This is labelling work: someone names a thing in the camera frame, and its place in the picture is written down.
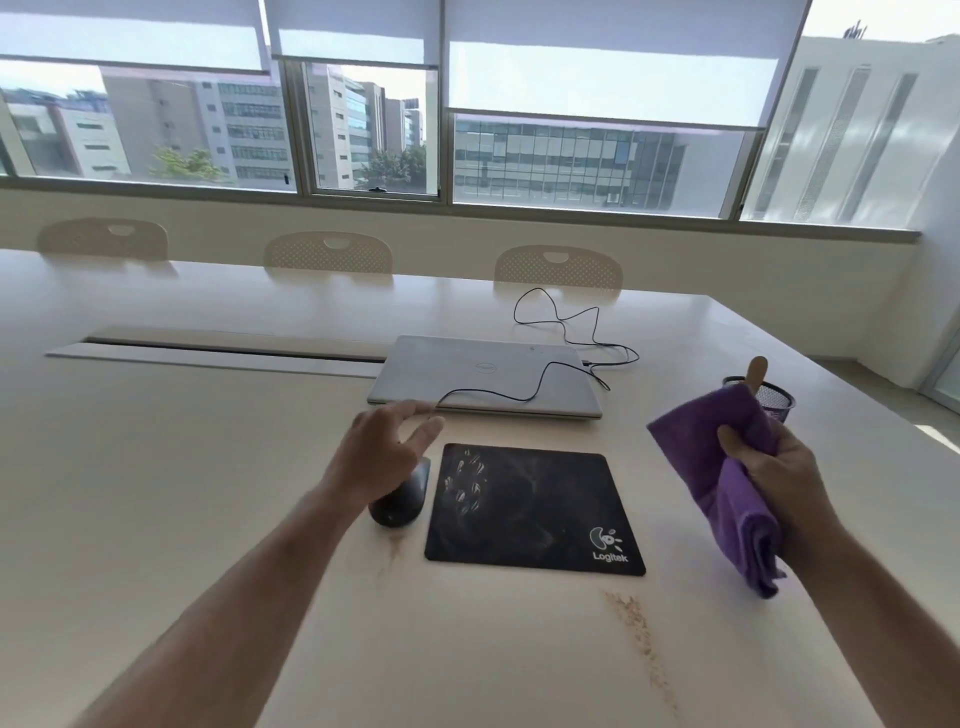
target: white roller shade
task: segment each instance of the white roller shade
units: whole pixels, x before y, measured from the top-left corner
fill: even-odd
[[[275,57],[440,63],[440,0],[266,0]]]
[[[459,109],[764,126],[804,0],[446,0]]]
[[[0,0],[0,57],[269,70],[257,0]]]

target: silver laptop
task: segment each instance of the silver laptop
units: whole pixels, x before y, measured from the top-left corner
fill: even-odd
[[[555,364],[543,374],[551,361],[581,371]],[[540,391],[528,402],[483,392],[457,392],[444,399],[438,409],[578,419],[598,419],[603,415],[593,391],[593,379],[572,347],[435,336],[398,337],[367,401],[436,402],[453,389],[487,389],[524,400],[537,390],[541,374]]]

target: black computer mouse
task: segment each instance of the black computer mouse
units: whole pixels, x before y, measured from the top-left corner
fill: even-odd
[[[396,490],[370,504],[373,520],[387,528],[401,528],[412,522],[423,510],[429,475],[430,458],[422,457],[410,477]]]

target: purple cloth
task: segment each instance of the purple cloth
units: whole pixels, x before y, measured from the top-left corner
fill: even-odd
[[[710,521],[713,536],[747,584],[764,599],[778,591],[780,524],[743,465],[724,453],[717,428],[730,425],[761,452],[777,451],[777,435],[746,384],[681,404],[647,429]]]

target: hand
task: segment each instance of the hand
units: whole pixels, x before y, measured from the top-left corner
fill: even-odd
[[[358,414],[326,466],[318,491],[352,518],[359,516],[413,472],[444,429],[443,417],[431,417],[406,442],[399,442],[397,430],[404,420],[432,411],[427,402],[404,400]]]
[[[720,447],[743,463],[767,507],[783,528],[783,560],[794,570],[822,545],[840,521],[830,503],[813,452],[787,429],[771,420],[777,434],[777,455],[744,444],[729,425],[717,430]]]

